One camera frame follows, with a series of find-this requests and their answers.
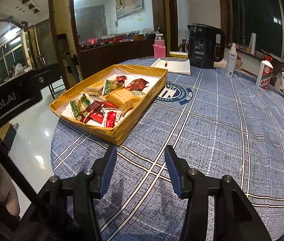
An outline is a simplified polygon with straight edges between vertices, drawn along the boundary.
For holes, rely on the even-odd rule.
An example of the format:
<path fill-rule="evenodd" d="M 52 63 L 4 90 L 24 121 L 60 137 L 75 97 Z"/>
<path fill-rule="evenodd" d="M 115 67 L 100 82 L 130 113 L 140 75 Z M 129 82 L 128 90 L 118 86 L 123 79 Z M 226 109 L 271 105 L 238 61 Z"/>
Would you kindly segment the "gold green foil snack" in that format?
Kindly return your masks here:
<path fill-rule="evenodd" d="M 121 88 L 122 83 L 118 82 L 117 80 L 105 80 L 103 89 L 102 89 L 102 96 L 111 93 L 113 90 Z"/>

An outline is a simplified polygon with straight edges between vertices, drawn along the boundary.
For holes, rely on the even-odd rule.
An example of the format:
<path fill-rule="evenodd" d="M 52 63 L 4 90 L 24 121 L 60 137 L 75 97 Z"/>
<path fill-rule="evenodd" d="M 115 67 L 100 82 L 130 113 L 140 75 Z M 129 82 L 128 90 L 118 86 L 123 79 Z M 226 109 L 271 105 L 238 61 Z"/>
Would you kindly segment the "small red candy packet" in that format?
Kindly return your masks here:
<path fill-rule="evenodd" d="M 119 82 L 119 83 L 124 83 L 126 79 L 127 79 L 127 77 L 124 76 L 124 75 L 116 77 L 116 81 Z"/>

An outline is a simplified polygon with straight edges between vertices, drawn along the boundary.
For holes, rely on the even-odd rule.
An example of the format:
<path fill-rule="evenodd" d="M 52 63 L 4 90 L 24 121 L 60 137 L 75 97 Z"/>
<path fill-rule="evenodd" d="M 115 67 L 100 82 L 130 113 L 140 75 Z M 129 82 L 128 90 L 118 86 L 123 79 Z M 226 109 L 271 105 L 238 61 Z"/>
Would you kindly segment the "gold brown biscuit pack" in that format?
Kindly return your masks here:
<path fill-rule="evenodd" d="M 135 96 L 125 88 L 115 89 L 107 94 L 105 98 L 120 108 L 123 114 L 126 114 L 128 110 L 134 108 L 141 101 L 141 97 Z"/>

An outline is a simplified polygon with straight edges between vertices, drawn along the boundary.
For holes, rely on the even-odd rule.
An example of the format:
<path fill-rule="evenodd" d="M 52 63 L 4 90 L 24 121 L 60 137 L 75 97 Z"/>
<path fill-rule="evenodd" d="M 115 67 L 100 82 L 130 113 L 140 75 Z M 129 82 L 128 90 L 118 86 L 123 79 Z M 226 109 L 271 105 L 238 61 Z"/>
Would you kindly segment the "black electric kettle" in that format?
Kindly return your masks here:
<path fill-rule="evenodd" d="M 225 33 L 216 27 L 191 24 L 189 31 L 188 60 L 190 65 L 199 68 L 214 68 L 214 63 L 221 62 L 224 57 Z"/>

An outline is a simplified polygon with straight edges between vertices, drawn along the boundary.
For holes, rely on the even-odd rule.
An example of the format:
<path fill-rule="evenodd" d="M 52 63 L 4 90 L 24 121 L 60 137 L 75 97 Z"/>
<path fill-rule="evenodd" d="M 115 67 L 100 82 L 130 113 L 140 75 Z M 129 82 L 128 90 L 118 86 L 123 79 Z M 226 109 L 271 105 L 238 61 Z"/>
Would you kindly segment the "open white notebook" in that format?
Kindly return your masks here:
<path fill-rule="evenodd" d="M 168 60 L 168 65 L 165 67 L 166 60 L 158 58 L 151 67 L 164 68 L 168 72 L 175 74 L 191 75 L 190 61 L 177 61 L 177 60 Z"/>

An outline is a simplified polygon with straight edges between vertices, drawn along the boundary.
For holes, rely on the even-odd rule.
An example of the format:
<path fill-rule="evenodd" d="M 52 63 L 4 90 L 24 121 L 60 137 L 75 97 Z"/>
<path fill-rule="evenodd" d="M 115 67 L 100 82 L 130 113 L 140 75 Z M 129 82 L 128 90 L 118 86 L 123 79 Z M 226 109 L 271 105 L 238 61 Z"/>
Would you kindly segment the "pink sleeved water bottle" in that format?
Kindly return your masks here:
<path fill-rule="evenodd" d="M 156 38 L 154 40 L 154 57 L 155 58 L 165 58 L 166 57 L 166 47 L 165 40 L 162 33 L 156 33 Z"/>

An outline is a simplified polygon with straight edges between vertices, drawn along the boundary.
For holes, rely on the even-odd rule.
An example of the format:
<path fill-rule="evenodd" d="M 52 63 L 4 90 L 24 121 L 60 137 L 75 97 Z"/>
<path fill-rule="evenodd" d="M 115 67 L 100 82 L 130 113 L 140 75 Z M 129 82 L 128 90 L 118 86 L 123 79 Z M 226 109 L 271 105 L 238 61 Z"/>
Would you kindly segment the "green pea snack packet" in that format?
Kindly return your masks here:
<path fill-rule="evenodd" d="M 77 118 L 91 105 L 91 101 L 89 95 L 83 93 L 79 98 L 70 101 L 69 104 L 71 106 L 73 117 Z"/>

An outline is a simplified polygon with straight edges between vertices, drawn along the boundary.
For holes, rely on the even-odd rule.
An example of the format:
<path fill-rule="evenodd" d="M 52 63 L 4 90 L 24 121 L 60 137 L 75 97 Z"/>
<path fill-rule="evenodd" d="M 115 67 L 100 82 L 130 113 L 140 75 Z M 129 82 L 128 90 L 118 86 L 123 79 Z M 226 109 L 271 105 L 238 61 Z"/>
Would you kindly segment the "dark wooden sideboard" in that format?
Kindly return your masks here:
<path fill-rule="evenodd" d="M 81 51 L 79 63 L 86 79 L 106 67 L 131 59 L 154 56 L 154 40 L 118 42 Z"/>

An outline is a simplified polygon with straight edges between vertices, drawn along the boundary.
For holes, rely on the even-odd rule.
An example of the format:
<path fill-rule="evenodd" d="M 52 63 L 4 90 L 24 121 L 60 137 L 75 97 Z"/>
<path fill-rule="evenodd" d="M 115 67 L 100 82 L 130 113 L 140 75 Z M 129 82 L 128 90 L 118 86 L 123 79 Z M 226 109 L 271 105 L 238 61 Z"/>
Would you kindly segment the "blue plaid tablecloth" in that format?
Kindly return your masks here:
<path fill-rule="evenodd" d="M 172 189 L 164 149 L 207 176 L 230 175 L 272 240 L 284 234 L 284 97 L 246 74 L 193 67 L 169 74 L 160 97 L 117 148 L 108 192 L 95 201 L 103 240 L 178 240 L 186 200 Z"/>

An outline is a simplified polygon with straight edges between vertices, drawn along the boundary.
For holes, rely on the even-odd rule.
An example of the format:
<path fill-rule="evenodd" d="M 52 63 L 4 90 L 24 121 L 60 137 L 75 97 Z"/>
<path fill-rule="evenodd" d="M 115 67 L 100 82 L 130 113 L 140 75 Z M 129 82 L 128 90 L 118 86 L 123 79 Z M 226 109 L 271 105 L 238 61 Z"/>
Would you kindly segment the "large yellow cracker pack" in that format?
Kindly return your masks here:
<path fill-rule="evenodd" d="M 88 95 L 101 95 L 103 91 L 103 87 L 105 84 L 105 80 L 96 82 L 87 88 L 85 88 L 84 92 L 87 93 Z"/>

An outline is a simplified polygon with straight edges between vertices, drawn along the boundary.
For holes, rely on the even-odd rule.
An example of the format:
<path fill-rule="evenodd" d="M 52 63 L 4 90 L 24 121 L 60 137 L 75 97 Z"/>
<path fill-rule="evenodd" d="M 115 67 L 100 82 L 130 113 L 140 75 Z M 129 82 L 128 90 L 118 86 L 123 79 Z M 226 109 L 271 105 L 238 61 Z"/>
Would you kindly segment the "small pale green packet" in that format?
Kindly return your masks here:
<path fill-rule="evenodd" d="M 143 98 L 146 94 L 140 90 L 132 90 L 131 93 L 135 96 Z"/>

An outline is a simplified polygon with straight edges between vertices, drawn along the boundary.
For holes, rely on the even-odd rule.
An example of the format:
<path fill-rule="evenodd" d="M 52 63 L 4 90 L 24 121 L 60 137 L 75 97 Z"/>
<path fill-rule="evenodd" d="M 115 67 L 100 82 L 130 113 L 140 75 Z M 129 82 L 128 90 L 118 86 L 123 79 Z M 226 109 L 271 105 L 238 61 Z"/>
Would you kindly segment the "red black candy packet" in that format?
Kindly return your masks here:
<path fill-rule="evenodd" d="M 84 115 L 83 123 L 87 124 L 89 120 L 93 120 L 101 124 L 103 121 L 103 114 L 102 114 L 103 108 L 118 108 L 118 107 L 108 101 L 103 102 L 103 105 L 100 108 L 98 108 L 94 113 L 88 113 L 86 111 L 87 114 Z"/>

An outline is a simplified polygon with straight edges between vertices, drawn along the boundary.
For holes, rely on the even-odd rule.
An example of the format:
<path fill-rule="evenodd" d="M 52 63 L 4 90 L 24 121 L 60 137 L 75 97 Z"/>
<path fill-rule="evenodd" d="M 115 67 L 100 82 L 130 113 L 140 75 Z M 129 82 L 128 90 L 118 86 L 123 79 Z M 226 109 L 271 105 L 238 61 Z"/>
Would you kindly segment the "red chocolate bar wrapper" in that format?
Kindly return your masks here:
<path fill-rule="evenodd" d="M 90 104 L 85 111 L 88 113 L 94 113 L 98 108 L 100 108 L 103 105 L 103 102 L 101 101 L 94 101 L 92 104 Z"/>

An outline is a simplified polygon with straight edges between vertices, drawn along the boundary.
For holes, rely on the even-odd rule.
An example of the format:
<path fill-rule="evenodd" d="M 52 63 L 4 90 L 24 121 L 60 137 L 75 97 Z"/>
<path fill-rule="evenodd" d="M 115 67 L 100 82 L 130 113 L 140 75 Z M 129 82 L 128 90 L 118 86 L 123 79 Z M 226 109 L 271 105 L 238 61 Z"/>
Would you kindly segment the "dark red foil snack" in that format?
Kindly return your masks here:
<path fill-rule="evenodd" d="M 142 91 L 146 85 L 148 85 L 148 81 L 144 80 L 143 78 L 138 78 L 131 81 L 125 88 L 128 91 L 139 90 Z"/>

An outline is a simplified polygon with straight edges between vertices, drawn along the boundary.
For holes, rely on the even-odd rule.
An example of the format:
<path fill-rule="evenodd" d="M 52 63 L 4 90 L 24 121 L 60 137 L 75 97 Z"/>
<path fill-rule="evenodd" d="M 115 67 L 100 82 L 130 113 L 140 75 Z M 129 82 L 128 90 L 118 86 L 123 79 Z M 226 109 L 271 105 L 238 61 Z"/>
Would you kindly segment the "white red sachet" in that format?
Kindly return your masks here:
<path fill-rule="evenodd" d="M 103 108 L 103 121 L 104 128 L 114 128 L 121 120 L 122 110 L 119 108 Z"/>

